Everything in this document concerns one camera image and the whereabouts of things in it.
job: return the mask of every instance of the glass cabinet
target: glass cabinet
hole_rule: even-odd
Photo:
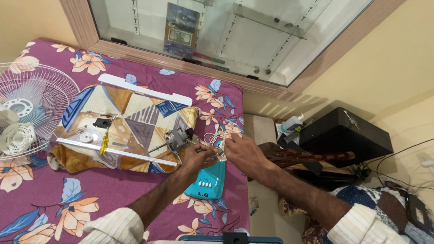
[[[101,39],[288,86],[371,0],[90,0]]]

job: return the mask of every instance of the wooden cabinet frame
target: wooden cabinet frame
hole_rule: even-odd
[[[80,48],[163,69],[208,76],[235,83],[244,91],[292,101],[351,48],[392,14],[405,0],[374,0],[335,40],[288,86],[272,84],[216,69],[187,63],[168,56],[102,40],[98,36],[87,0],[60,0]]]

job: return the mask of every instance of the bed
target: bed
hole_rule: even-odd
[[[80,90],[100,85],[103,73],[126,82],[193,99],[199,109],[195,134],[214,132],[219,123],[230,133],[243,133],[243,91],[237,85],[160,69],[44,40],[29,42],[15,62],[39,63],[69,75]],[[53,170],[47,151],[0,162],[0,242],[43,240],[43,243],[78,243],[82,227],[124,207],[168,177],[167,170],[150,163],[143,170],[95,167],[69,173]],[[226,162],[223,196],[213,201],[178,196],[146,229],[148,241],[175,240],[182,235],[221,235],[224,231],[249,233],[247,182]],[[70,212],[74,207],[80,211]],[[62,228],[60,235],[54,235]]]

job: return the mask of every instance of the hairy forearm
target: hairy forearm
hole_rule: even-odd
[[[330,230],[351,209],[351,206],[329,193],[311,186],[277,165],[269,169],[266,178],[260,179],[265,186],[285,196],[297,207],[306,210],[326,229]]]
[[[141,218],[144,228],[191,184],[188,170],[180,168],[157,187],[128,205]]]

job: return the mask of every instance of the black box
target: black box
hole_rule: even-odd
[[[347,112],[360,130],[350,122],[344,108],[338,107],[301,130],[300,147],[316,154],[355,153],[355,159],[330,162],[338,168],[393,153],[389,133]]]

